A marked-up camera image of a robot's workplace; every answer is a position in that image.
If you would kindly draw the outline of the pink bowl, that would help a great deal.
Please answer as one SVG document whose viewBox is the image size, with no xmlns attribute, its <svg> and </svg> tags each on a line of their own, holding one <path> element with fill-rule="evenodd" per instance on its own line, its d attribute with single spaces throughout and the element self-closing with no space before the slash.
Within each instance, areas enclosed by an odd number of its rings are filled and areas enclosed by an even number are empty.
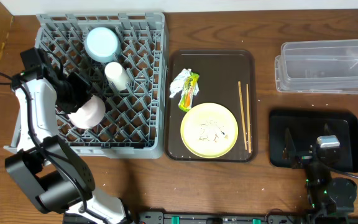
<svg viewBox="0 0 358 224">
<path fill-rule="evenodd" d="M 103 100 L 93 95 L 77 112 L 68 114 L 68 117 L 77 128 L 89 129 L 102 121 L 105 111 L 106 107 Z"/>
</svg>

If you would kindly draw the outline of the cream plastic cup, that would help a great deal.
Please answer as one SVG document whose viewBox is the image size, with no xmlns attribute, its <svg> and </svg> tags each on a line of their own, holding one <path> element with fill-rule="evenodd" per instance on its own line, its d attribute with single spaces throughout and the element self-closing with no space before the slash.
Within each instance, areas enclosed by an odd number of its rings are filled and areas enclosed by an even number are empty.
<svg viewBox="0 0 358 224">
<path fill-rule="evenodd" d="M 104 73 L 108 81 L 113 83 L 119 91 L 125 90 L 126 85 L 131 82 L 124 67 L 118 62 L 108 63 L 105 66 Z"/>
</svg>

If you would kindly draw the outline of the patterned wooden chopstick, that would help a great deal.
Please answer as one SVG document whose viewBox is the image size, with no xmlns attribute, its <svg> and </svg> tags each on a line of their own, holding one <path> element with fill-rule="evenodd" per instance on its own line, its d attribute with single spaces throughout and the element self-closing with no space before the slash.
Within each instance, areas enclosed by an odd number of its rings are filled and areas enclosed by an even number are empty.
<svg viewBox="0 0 358 224">
<path fill-rule="evenodd" d="M 244 138 L 244 147 L 245 147 L 245 150 L 248 151 L 247 136 L 246 136 L 246 126 L 245 126 L 245 116 L 244 116 L 244 105 L 243 105 L 243 100 L 242 100 L 241 81 L 238 81 L 237 85 L 238 85 L 238 92 L 239 92 L 239 103 L 240 103 L 240 108 L 241 108 L 241 122 L 242 122 L 243 138 Z"/>
</svg>

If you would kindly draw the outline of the light blue bowl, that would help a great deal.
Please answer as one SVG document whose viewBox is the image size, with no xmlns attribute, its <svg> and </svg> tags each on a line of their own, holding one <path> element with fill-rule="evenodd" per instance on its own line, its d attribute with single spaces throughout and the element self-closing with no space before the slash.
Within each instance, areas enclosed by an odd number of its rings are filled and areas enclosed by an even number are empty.
<svg viewBox="0 0 358 224">
<path fill-rule="evenodd" d="M 106 27 L 92 29 L 85 39 L 85 50 L 89 57 L 101 63 L 116 61 L 121 43 L 118 36 Z"/>
</svg>

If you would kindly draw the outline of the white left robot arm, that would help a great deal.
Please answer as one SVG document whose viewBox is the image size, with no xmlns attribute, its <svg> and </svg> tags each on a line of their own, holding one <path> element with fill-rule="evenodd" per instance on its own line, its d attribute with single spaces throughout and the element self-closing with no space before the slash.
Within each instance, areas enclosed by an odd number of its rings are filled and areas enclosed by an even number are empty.
<svg viewBox="0 0 358 224">
<path fill-rule="evenodd" d="M 133 223 L 122 200 L 96 187 L 86 162 L 58 135 L 55 109 L 76 112 L 95 96 L 86 79 L 53 67 L 50 55 L 35 47 L 21 52 L 25 70 L 11 78 L 20 104 L 21 137 L 5 168 L 42 213 L 74 214 L 95 223 Z"/>
</svg>

